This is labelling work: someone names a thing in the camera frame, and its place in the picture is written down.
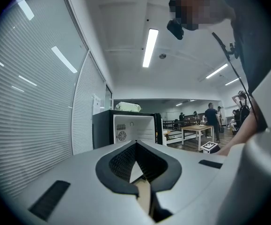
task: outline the bag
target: bag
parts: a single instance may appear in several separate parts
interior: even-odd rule
[[[242,105],[242,102],[239,101],[240,105],[242,106],[239,111],[240,111],[240,121],[241,124],[243,124],[243,122],[245,121],[245,119],[247,118],[247,116],[249,115],[249,106],[247,105],[247,100],[245,99],[245,105]]]

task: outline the white table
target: white table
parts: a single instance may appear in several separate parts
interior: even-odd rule
[[[196,140],[198,141],[198,150],[201,149],[201,134],[203,130],[210,129],[211,130],[211,137],[212,137],[212,142],[214,142],[214,134],[212,132],[213,126],[208,126],[208,125],[193,125],[193,126],[188,126],[188,127],[182,127],[181,128],[181,142],[182,145],[184,144],[184,130],[188,131],[195,131],[196,132]]]

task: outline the refrigerator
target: refrigerator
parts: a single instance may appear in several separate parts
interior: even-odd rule
[[[159,113],[107,110],[93,115],[92,132],[93,149],[130,140],[146,140],[162,145]]]

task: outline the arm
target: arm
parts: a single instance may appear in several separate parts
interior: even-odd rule
[[[251,102],[254,106],[257,119],[259,120],[260,109],[253,98],[251,99]],[[251,110],[251,112],[247,116],[246,120],[243,122],[236,136],[226,146],[224,146],[220,151],[218,151],[215,154],[227,156],[232,146],[240,143],[245,143],[252,135],[256,133],[256,131],[257,123],[254,113]]]
[[[238,94],[236,94],[236,95],[234,95],[233,97],[232,97],[232,99],[233,99],[233,101],[236,103],[236,99],[235,98],[237,98],[238,97]]]

